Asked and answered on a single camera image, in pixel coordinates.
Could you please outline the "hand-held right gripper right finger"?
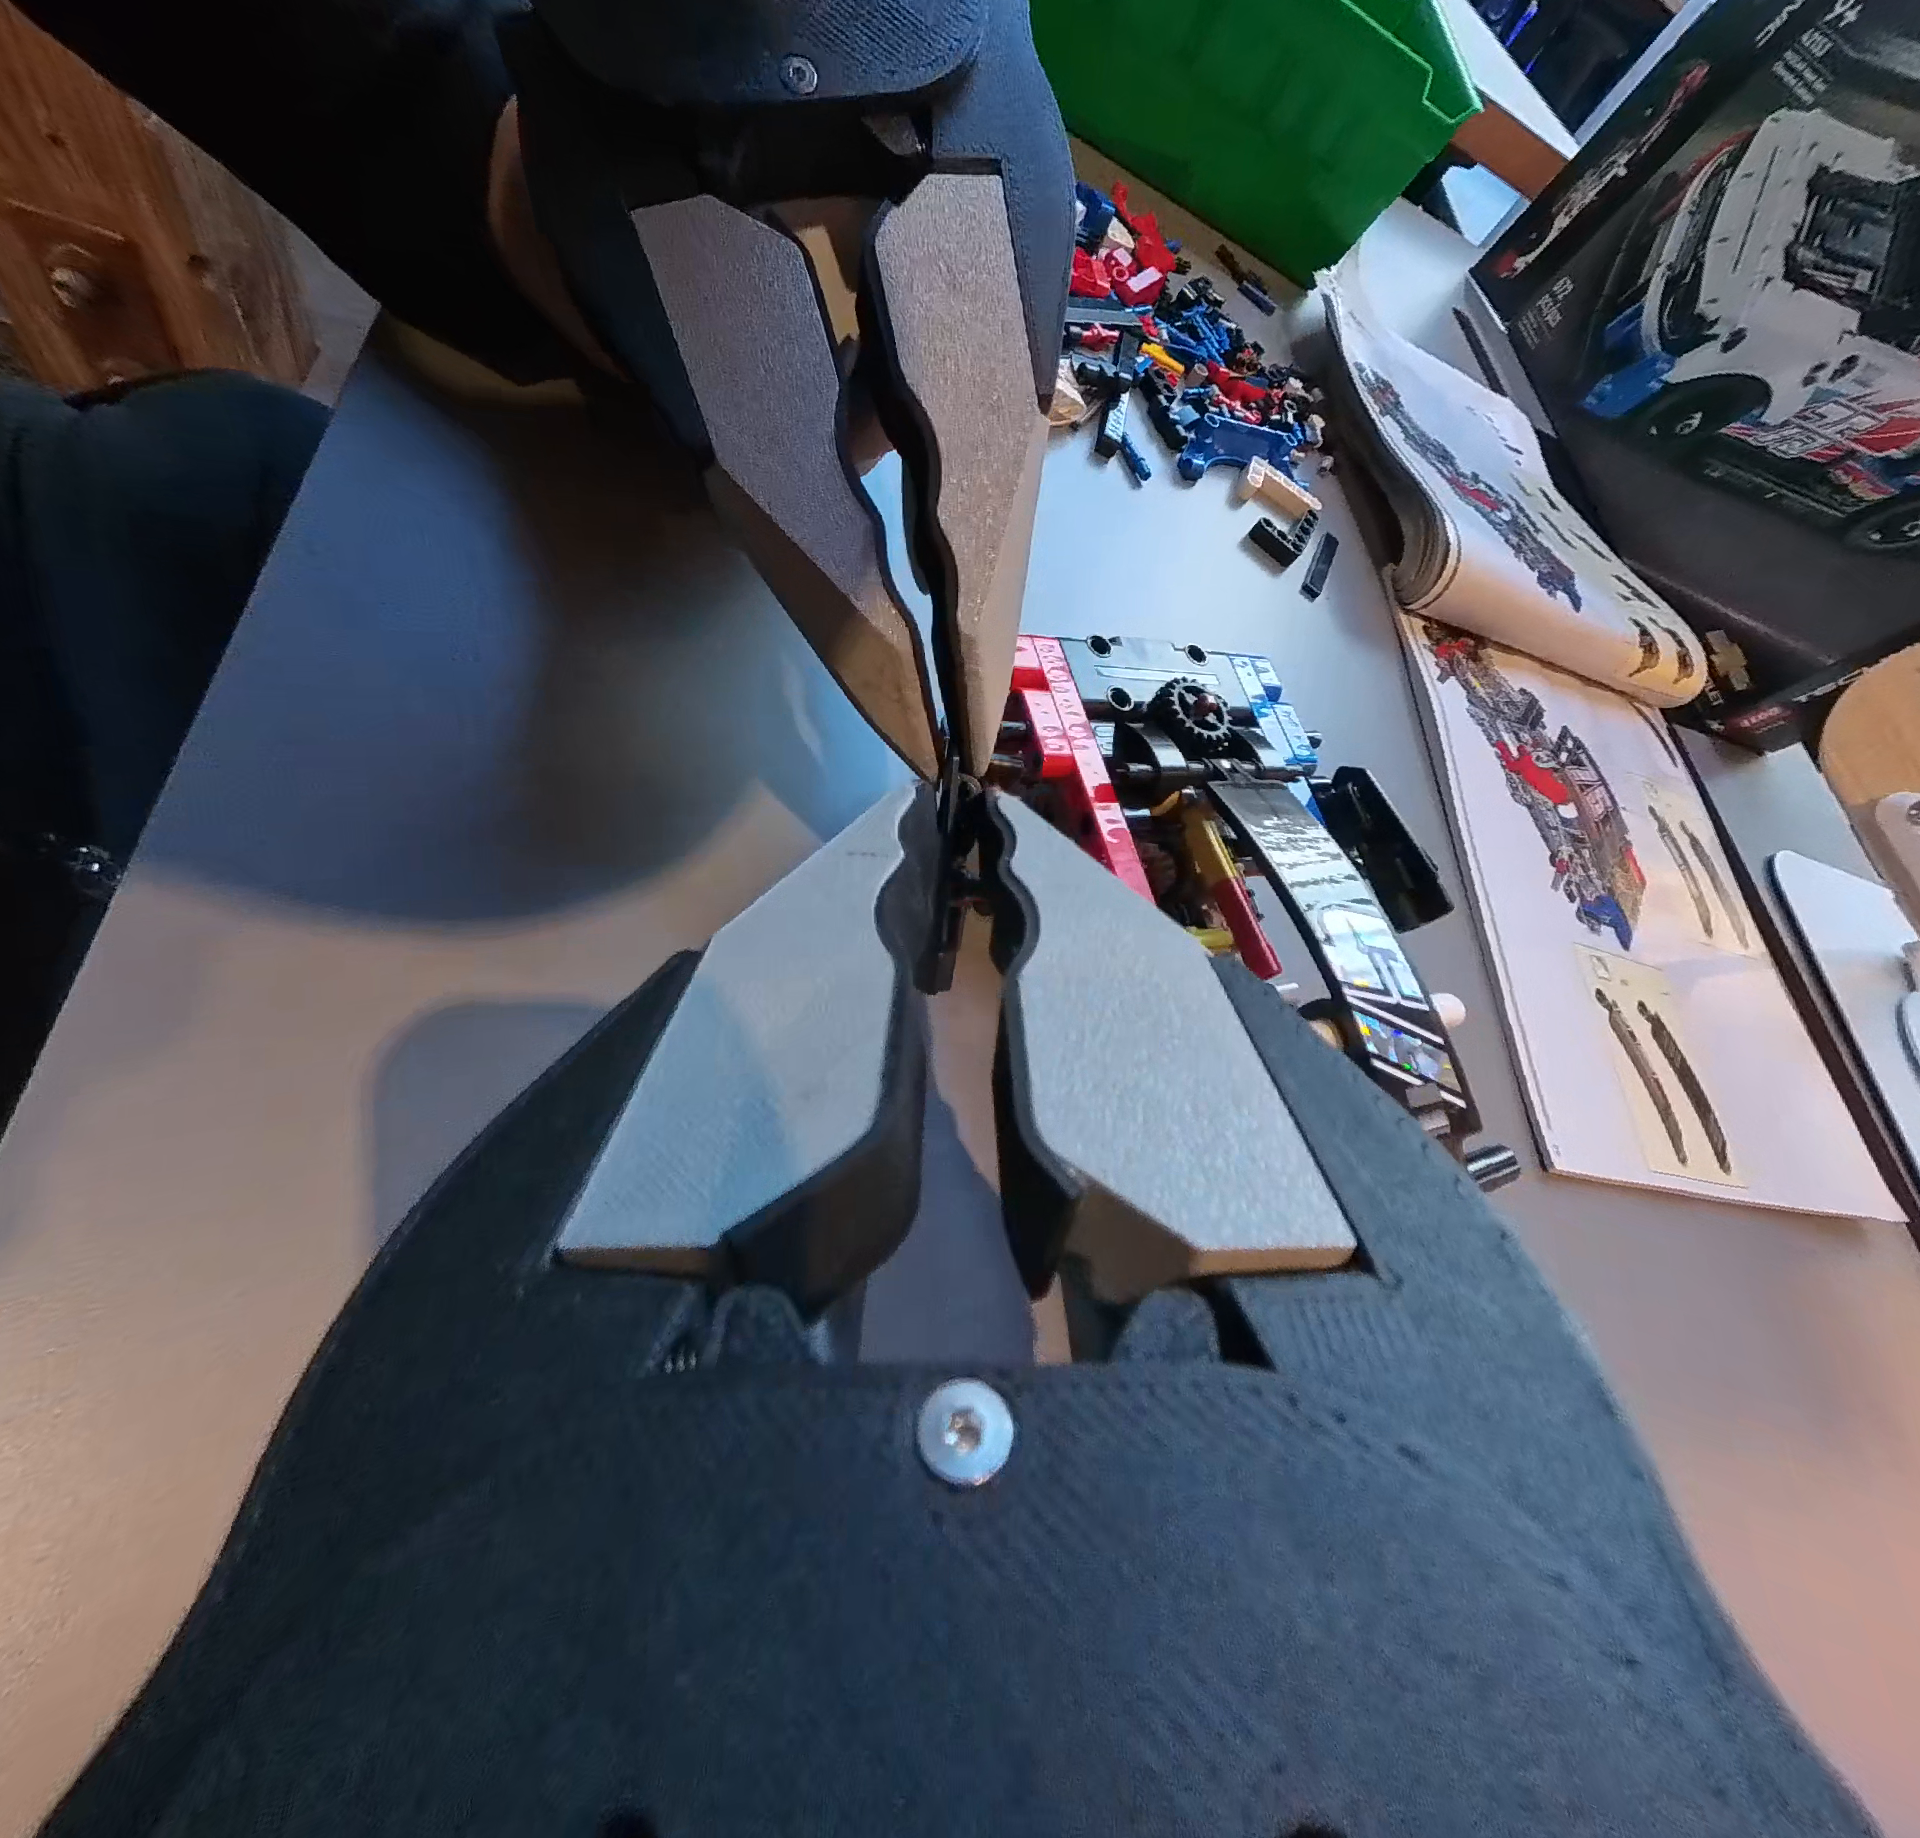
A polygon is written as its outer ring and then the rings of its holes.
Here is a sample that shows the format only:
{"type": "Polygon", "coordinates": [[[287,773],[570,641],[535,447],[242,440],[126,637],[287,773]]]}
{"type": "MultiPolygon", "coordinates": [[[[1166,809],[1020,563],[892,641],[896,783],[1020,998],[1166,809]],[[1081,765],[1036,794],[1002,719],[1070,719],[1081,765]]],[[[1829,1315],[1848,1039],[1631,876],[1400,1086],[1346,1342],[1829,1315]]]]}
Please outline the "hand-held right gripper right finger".
{"type": "Polygon", "coordinates": [[[986,794],[1002,977],[993,1100],[1023,1285],[1102,1304],[1191,1278],[1331,1273],[1359,1241],[1228,971],[1020,800],[986,794]]]}

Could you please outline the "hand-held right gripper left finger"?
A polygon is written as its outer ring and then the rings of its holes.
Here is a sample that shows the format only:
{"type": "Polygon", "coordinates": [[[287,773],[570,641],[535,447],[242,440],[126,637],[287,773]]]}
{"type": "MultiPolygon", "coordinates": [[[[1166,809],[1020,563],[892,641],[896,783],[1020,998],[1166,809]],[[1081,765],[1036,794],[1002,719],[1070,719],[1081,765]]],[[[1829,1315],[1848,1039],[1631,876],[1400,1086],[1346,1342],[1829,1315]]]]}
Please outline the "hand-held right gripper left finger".
{"type": "Polygon", "coordinates": [[[877,800],[710,939],[560,1229],[566,1265],[831,1311],[900,1250],[928,1081],[916,962],[935,796],[877,800]]]}

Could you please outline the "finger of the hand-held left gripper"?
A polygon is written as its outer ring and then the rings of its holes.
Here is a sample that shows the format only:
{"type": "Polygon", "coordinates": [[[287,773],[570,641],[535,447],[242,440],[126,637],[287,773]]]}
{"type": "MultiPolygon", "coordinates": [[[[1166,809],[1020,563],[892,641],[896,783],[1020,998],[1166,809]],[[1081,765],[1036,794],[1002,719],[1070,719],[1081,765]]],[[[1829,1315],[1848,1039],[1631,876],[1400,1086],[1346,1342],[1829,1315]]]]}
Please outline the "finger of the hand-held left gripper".
{"type": "Polygon", "coordinates": [[[631,219],[706,433],[717,512],[858,713],[914,773],[935,775],[931,694],[847,447],[813,258],[717,196],[631,219]]]}
{"type": "Polygon", "coordinates": [[[869,231],[877,403],[959,768],[986,777],[1011,682],[1048,422],[1004,181],[931,172],[869,231]]]}

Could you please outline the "toy brick car assembly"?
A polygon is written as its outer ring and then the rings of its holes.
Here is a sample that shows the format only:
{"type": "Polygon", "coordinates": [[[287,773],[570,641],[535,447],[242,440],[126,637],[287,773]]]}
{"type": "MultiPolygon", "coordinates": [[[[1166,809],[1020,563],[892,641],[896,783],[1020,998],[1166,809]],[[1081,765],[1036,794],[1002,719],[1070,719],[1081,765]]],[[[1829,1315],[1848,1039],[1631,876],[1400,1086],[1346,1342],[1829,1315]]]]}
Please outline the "toy brick car assembly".
{"type": "Polygon", "coordinates": [[[1269,658],[1020,634],[991,784],[1293,1003],[1484,1191],[1522,1177],[1459,1058],[1467,1006],[1408,950],[1454,896],[1374,773],[1321,769],[1269,658]]]}

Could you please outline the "person's left forearm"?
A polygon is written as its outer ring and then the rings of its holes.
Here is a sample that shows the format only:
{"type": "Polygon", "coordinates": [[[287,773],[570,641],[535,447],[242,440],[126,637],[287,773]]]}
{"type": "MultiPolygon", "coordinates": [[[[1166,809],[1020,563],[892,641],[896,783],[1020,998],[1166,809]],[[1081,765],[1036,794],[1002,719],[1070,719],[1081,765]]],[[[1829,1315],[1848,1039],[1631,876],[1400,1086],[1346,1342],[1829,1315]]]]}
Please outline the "person's left forearm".
{"type": "Polygon", "coordinates": [[[261,198],[389,316],[514,383],[564,373],[489,224],[525,0],[9,0],[261,198]]]}

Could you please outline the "grey desk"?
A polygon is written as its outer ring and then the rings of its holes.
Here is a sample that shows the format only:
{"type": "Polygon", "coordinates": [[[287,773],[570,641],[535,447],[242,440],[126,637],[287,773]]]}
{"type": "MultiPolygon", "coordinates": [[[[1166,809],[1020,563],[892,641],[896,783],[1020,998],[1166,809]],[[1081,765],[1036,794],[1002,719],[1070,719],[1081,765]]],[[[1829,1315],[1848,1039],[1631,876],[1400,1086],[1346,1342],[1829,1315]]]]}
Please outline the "grey desk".
{"type": "MultiPolygon", "coordinates": [[[[5,1833],[153,1673],[415,1202],[898,779],[584,412],[367,338],[5,1139],[5,1833]]],[[[1917,1833],[1908,1225],[1545,1177],[1471,904],[1411,946],[1705,1572],[1917,1833]]]]}

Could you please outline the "person's left hand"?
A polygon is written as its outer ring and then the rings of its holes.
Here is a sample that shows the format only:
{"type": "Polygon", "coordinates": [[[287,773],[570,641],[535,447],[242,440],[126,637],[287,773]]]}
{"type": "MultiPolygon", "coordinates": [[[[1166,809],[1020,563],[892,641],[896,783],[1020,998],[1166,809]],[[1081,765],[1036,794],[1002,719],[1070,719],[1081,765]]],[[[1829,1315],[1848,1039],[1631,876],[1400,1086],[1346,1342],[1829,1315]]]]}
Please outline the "person's left hand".
{"type": "Polygon", "coordinates": [[[597,373],[625,379],[588,318],[572,303],[561,259],[536,219],[525,181],[520,100],[509,98],[494,126],[486,219],[494,250],[525,303],[543,316],[597,373]]]}

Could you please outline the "pile of loose toy pieces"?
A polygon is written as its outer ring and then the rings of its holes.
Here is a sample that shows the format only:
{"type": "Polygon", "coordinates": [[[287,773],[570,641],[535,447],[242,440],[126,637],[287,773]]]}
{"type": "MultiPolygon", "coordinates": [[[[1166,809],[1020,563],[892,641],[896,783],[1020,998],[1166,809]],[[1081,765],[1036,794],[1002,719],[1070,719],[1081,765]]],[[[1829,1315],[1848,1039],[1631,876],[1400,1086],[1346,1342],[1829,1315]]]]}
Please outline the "pile of loose toy pieces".
{"type": "Polygon", "coordinates": [[[1213,253],[1226,283],[1199,271],[1124,182],[1081,181],[1076,212],[1050,433],[1090,431],[1093,459],[1137,487],[1157,473],[1145,437],[1184,487],[1228,473],[1237,505],[1252,510],[1241,542],[1276,572],[1303,565],[1302,594],[1318,602],[1338,558],[1309,485],[1336,468],[1324,397],[1231,303],[1276,318],[1271,288],[1228,244],[1213,253]]]}

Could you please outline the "green storage bin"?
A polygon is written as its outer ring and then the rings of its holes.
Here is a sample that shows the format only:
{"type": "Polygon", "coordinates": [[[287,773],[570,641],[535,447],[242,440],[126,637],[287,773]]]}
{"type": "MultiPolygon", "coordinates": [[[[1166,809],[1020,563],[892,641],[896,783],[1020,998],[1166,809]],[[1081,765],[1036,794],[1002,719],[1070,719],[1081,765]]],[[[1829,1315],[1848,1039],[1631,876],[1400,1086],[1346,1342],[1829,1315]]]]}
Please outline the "green storage bin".
{"type": "Polygon", "coordinates": [[[1070,130],[1278,265],[1338,265],[1481,109],[1438,0],[1030,0],[1070,130]]]}

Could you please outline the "open instruction booklet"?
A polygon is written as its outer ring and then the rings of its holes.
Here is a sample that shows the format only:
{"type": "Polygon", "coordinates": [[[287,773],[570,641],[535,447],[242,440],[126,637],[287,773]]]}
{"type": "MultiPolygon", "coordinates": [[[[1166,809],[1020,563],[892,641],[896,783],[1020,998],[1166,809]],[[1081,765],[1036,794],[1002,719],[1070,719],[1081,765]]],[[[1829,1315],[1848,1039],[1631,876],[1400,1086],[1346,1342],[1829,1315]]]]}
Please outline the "open instruction booklet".
{"type": "Polygon", "coordinates": [[[1917,1222],[1816,1044],[1669,717],[1699,639],[1554,482],[1525,412],[1315,280],[1471,909],[1545,1167],[1917,1222]]]}

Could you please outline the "white plastic stand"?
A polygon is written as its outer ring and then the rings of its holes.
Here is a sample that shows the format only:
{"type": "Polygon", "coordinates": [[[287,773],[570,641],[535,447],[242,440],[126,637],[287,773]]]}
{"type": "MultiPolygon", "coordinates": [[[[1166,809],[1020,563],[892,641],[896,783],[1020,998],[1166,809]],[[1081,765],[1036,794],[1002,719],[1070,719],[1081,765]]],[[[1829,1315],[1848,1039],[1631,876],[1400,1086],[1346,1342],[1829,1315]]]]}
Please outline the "white plastic stand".
{"type": "Polygon", "coordinates": [[[1917,1134],[1919,794],[1877,800],[1870,840],[1891,887],[1795,851],[1777,851],[1769,876],[1882,1103],[1917,1134]]]}

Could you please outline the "black toy set box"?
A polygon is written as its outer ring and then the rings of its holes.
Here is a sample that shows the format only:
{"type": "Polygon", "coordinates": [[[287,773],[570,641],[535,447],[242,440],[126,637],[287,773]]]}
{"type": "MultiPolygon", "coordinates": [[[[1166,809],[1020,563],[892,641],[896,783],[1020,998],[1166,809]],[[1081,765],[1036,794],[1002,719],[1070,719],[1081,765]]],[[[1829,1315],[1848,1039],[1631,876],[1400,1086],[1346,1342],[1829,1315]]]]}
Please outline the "black toy set box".
{"type": "Polygon", "coordinates": [[[1698,726],[1814,745],[1917,643],[1919,0],[1683,16],[1473,276],[1698,726]]]}

